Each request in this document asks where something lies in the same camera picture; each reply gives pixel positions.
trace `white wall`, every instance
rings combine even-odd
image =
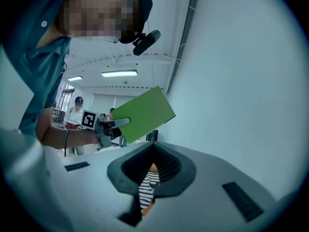
[[[303,177],[309,121],[308,49],[278,2],[198,0],[165,125],[166,142],[225,159],[277,199]]]
[[[135,97],[133,96],[121,96],[117,95],[116,97],[116,103],[115,103],[115,108],[120,107],[121,105],[129,102],[130,100],[134,99]]]
[[[94,98],[94,94],[91,92],[83,91],[82,98],[84,100],[83,108],[85,110],[90,110],[90,107],[91,107],[91,104]]]
[[[169,122],[167,122],[166,124],[163,124],[159,128],[157,128],[157,130],[158,130],[158,141],[159,142],[166,142],[168,126],[169,126]]]
[[[110,109],[113,107],[115,101],[114,95],[94,95],[93,101],[90,105],[90,110],[101,114],[109,114]]]

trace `green card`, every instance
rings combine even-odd
[[[112,111],[113,119],[131,119],[129,124],[119,128],[128,143],[152,132],[175,116],[159,86]]]

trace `fluorescent light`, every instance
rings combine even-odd
[[[81,79],[82,79],[82,77],[80,75],[68,78],[69,81],[76,81],[76,80],[81,80]]]
[[[114,71],[114,72],[102,72],[102,76],[111,77],[111,76],[132,76],[137,75],[137,70],[128,70],[128,71]]]

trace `person in background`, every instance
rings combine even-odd
[[[126,147],[127,144],[127,140],[125,139],[125,137],[121,134],[121,136],[119,137],[119,146],[122,147]]]
[[[110,109],[110,114],[107,114],[107,115],[106,115],[106,117],[107,117],[108,120],[112,120],[112,111],[113,111],[113,110],[115,110],[114,107],[112,107],[112,108]]]
[[[67,113],[64,117],[64,121],[66,123],[66,128],[70,128],[73,124],[80,124],[82,122],[83,118],[83,103],[84,100],[82,97],[78,96],[75,99],[75,107],[71,107],[67,110]],[[77,152],[77,155],[83,155],[84,154],[84,146],[76,146],[69,148],[69,152],[72,154],[75,154],[75,149]]]

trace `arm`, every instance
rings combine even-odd
[[[51,146],[55,149],[63,149],[67,131],[66,129],[52,126],[52,107],[44,108],[39,114],[36,133],[42,145]],[[70,130],[67,139],[67,148],[97,143],[98,139],[93,131]]]

